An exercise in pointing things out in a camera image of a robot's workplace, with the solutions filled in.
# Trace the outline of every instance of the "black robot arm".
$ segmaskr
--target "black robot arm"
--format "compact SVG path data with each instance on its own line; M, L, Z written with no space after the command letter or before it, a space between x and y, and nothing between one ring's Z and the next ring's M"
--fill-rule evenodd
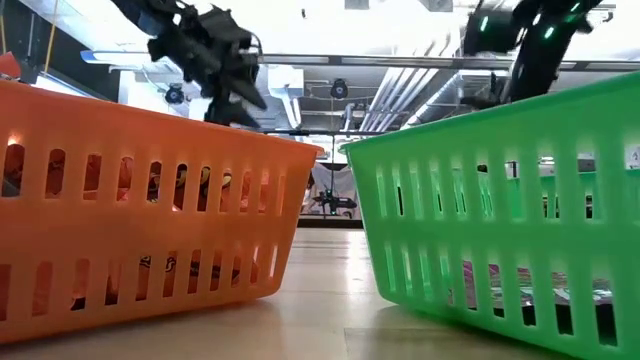
M520 46L509 78L494 98L467 97L476 109L546 94L577 32L592 30L587 13L602 0L521 0L513 11L483 8L469 17L464 53L506 53Z
M231 11L212 6L205 14L180 0L111 0L122 14L152 37L148 48L152 61L168 57L184 74L186 82L200 85L202 96L211 98L205 121L221 125L238 123L259 127L235 93L260 109L267 105L255 87L258 53L249 51L254 35L239 27ZM180 15L180 22L173 19Z

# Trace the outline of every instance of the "orange basket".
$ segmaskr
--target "orange basket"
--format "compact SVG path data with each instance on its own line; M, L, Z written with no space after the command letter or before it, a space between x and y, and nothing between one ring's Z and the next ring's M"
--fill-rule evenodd
M318 148L9 81L0 111L0 343L279 289Z

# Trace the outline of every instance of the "security camera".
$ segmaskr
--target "security camera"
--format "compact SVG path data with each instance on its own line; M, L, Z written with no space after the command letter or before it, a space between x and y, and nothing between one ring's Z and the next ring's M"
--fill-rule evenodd
M184 91L182 91L182 84L170 84L169 90L164 94L164 99L171 105L182 104L185 99Z
M344 79L336 79L331 87L331 97L342 100L349 96L349 87Z

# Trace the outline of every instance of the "table surface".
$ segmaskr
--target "table surface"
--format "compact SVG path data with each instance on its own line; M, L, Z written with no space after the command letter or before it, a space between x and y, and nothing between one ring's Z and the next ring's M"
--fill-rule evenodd
M377 293L362 231L300 229L282 289L249 304L0 347L0 359L564 359L430 321Z

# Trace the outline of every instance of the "green basket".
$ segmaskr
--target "green basket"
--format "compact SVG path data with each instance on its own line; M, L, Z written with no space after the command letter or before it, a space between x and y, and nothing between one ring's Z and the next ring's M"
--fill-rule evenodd
M345 146L382 297L581 358L640 358L640 176L625 164L625 149L640 144L638 101L634 73ZM593 173L578 172L586 152ZM553 176L540 176L542 155L554 158ZM510 161L517 178L504 169ZM473 308L465 261L474 269ZM500 268L502 317L490 264ZM535 326L524 322L523 266ZM572 334L556 319L556 272L568 281ZM608 343L593 301L593 280L602 278L613 293Z

